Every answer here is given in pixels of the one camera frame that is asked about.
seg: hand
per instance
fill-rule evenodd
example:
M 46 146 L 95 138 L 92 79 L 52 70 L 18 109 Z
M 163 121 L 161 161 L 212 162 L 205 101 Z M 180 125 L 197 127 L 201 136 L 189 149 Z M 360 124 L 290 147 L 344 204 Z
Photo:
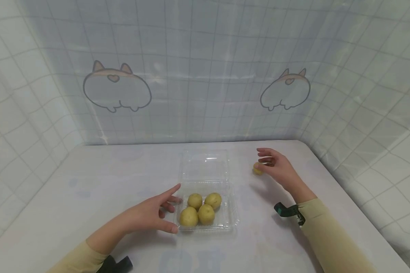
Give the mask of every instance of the hand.
M 270 175 L 276 182 L 287 190 L 297 204 L 317 198 L 316 195 L 302 181 L 290 161 L 279 152 L 269 148 L 257 148 L 260 157 L 254 168 Z
M 163 207 L 168 212 L 174 212 L 175 208 L 172 203 L 179 203 L 180 198 L 173 196 L 179 190 L 180 184 L 169 189 L 168 191 L 142 201 L 140 204 L 133 206 L 118 215 L 118 223 L 124 228 L 126 233 L 138 230 L 158 229 L 168 233 L 177 233 L 178 227 L 171 222 L 163 220 L 165 218 Z

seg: beige sleeve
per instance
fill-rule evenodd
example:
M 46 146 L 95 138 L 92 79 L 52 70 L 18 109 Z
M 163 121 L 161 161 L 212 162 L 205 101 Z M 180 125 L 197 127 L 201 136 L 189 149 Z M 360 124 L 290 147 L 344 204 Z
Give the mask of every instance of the beige sleeve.
M 107 256 L 95 252 L 83 241 L 47 273 L 96 273 Z
M 298 204 L 305 217 L 302 232 L 325 273 L 377 272 L 320 199 Z

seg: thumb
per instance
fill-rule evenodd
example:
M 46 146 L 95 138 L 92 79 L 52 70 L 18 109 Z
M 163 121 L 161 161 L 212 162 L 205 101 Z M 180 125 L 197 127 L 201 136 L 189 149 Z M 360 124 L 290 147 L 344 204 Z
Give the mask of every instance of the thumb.
M 176 234 L 178 232 L 178 227 L 174 223 L 165 221 L 163 219 L 158 220 L 156 229 L 173 234 Z
M 270 172 L 272 171 L 272 167 L 258 162 L 254 164 L 254 168 L 260 170 L 261 172 L 267 173 L 268 175 L 270 175 Z

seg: white table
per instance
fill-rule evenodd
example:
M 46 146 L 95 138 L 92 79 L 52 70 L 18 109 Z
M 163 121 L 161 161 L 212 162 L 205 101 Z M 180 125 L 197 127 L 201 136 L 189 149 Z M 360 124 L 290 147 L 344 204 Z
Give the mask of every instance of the white table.
M 143 232 L 113 252 L 133 272 L 321 272 L 294 221 L 273 205 L 292 205 L 266 175 L 252 174 L 256 147 L 286 155 L 379 272 L 410 272 L 311 150 L 299 141 L 84 146 L 69 157 L 0 238 L 0 273 L 45 272 L 113 216 L 178 182 L 183 149 L 227 149 L 240 223 L 232 232 Z

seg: black wrist strap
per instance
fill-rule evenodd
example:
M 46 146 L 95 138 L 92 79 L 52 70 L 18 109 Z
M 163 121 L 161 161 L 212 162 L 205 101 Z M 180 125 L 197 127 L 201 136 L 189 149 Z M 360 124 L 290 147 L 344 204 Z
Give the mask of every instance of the black wrist strap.
M 299 226 L 302 226 L 305 223 L 304 216 L 299 212 L 298 205 L 293 205 L 291 207 L 285 207 L 281 202 L 277 203 L 274 207 L 274 210 L 281 217 L 291 217 L 296 216 Z

